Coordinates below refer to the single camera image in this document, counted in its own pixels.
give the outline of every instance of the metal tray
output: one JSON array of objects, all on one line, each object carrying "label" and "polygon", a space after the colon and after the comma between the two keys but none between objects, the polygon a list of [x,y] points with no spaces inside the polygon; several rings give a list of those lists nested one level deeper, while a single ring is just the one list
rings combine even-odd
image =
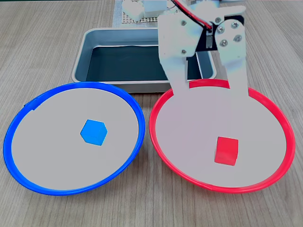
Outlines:
[{"label": "metal tray", "polygon": [[[91,29],[83,37],[72,80],[112,84],[128,93],[166,92],[170,85],[157,48],[157,28]],[[209,52],[196,53],[188,65],[189,81],[216,76]]]}]

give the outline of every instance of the blue rim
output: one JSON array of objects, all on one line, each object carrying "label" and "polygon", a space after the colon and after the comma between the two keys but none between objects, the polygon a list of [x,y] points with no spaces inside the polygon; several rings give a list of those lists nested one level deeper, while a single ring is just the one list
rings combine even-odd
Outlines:
[{"label": "blue rim", "polygon": [[[104,179],[96,184],[93,184],[93,185],[90,185],[90,186],[87,186],[84,188],[75,189],[75,190],[64,190],[63,191],[63,190],[47,189],[47,188],[41,187],[37,184],[30,182],[19,172],[19,170],[16,167],[15,162],[13,160],[13,156],[12,156],[11,146],[12,146],[13,137],[14,137],[15,131],[16,131],[17,127],[19,126],[20,122],[30,111],[35,110],[45,100],[49,99],[50,97],[52,97],[60,92],[63,92],[66,90],[71,90],[71,89],[77,89],[77,88],[100,89],[100,90],[111,92],[111,93],[121,97],[122,99],[124,99],[132,107],[132,109],[134,110],[136,117],[138,119],[138,125],[139,125],[138,140],[134,147],[133,152],[131,153],[131,155],[127,159],[127,161],[116,172],[114,172],[111,176],[107,177],[106,179]],[[142,109],[139,106],[139,104],[135,101],[135,99],[133,97],[131,97],[127,92],[125,92],[122,89],[117,88],[115,86],[112,86],[109,84],[103,84],[103,83],[99,83],[99,82],[71,83],[71,84],[66,84],[66,85],[63,85],[60,87],[56,87],[52,90],[49,90],[49,91],[41,94],[40,96],[36,97],[35,99],[30,101],[23,107],[23,109],[17,114],[17,116],[14,118],[14,120],[10,124],[9,129],[6,133],[4,143],[3,143],[3,156],[4,156],[5,164],[9,170],[10,174],[24,187],[26,187],[32,191],[35,191],[35,192],[38,192],[41,194],[46,194],[46,195],[59,195],[59,196],[60,195],[73,195],[73,194],[78,194],[78,193],[82,193],[82,192],[87,192],[87,191],[93,190],[97,187],[100,187],[100,186],[106,184],[107,182],[111,181],[112,179],[114,179],[120,173],[122,173],[131,164],[131,162],[134,160],[134,158],[137,156],[137,154],[142,146],[144,135],[145,135],[145,119],[144,119]]]}]

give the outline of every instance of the cube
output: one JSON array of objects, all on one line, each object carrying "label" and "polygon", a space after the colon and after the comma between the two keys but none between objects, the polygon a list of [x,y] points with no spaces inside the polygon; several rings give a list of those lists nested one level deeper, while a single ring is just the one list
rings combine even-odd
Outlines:
[{"label": "cube", "polygon": [[107,135],[107,129],[103,122],[87,120],[80,135],[85,142],[101,146]]},{"label": "cube", "polygon": [[236,165],[239,142],[236,139],[218,137],[214,161],[219,164]]}]

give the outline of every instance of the red cube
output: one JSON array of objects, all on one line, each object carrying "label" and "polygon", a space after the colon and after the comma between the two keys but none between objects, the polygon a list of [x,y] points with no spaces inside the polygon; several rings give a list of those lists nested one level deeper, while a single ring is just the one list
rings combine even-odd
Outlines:
[{"label": "red cube", "polygon": [[238,140],[218,137],[214,161],[216,163],[234,166],[238,157]]}]

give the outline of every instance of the white bracket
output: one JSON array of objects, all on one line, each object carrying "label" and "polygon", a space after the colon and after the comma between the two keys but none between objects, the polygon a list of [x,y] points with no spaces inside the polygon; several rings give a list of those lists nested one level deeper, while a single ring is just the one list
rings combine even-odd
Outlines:
[{"label": "white bracket", "polygon": [[158,17],[159,59],[175,95],[189,89],[186,58],[195,55],[202,31],[183,13]]},{"label": "white bracket", "polygon": [[231,91],[235,97],[248,97],[244,25],[238,20],[226,20],[214,36]]}]

